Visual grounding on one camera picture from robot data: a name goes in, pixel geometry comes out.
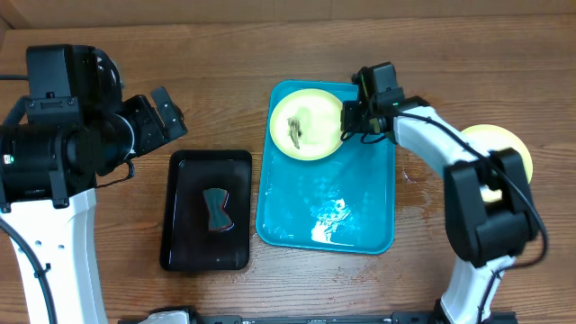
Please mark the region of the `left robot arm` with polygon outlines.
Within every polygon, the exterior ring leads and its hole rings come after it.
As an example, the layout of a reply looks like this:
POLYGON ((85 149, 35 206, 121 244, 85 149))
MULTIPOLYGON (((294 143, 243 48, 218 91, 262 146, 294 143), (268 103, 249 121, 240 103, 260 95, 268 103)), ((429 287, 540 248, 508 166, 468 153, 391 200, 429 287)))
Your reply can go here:
POLYGON ((184 136, 184 117, 164 87, 124 99, 116 64, 92 46, 31 46, 26 65, 30 92, 1 126, 1 228, 31 322, 104 323, 98 178, 184 136))

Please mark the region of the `green orange scrub sponge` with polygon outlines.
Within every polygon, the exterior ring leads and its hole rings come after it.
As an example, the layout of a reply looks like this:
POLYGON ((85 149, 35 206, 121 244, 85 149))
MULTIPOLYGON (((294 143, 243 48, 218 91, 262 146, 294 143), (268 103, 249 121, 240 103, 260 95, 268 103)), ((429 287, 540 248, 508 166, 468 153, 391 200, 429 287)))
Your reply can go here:
POLYGON ((208 229, 222 232, 233 228, 234 223, 226 212, 230 194, 221 188, 210 188, 202 192, 208 211, 208 229))

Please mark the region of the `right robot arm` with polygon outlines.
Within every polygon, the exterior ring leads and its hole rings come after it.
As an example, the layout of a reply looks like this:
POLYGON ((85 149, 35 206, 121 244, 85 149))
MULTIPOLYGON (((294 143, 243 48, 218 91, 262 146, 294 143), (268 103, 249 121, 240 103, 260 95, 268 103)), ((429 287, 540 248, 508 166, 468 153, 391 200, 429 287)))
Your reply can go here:
POLYGON ((340 138, 389 140, 444 180, 445 232, 456 254, 446 291, 432 311, 394 312, 393 323, 515 323, 491 310, 503 275, 542 262, 549 239, 536 210, 524 162, 513 148, 475 144, 419 96, 407 97, 392 63, 352 75, 358 97, 346 101, 340 138))

